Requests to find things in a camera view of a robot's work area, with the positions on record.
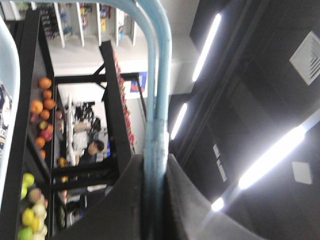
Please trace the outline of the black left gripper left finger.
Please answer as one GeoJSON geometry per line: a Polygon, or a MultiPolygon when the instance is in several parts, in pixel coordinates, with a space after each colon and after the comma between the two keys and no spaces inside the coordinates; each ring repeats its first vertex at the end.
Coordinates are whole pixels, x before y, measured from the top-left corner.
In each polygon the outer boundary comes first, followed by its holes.
{"type": "Polygon", "coordinates": [[[150,239],[150,191],[143,155],[134,155],[113,189],[55,240],[150,239]]]}

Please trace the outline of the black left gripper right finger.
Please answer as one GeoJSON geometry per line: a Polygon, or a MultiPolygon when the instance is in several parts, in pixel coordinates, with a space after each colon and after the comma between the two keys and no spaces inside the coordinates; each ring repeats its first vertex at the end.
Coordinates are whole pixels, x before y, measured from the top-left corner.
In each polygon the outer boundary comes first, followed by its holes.
{"type": "Polygon", "coordinates": [[[261,240],[211,203],[195,187],[173,154],[168,155],[163,194],[165,240],[261,240]]]}

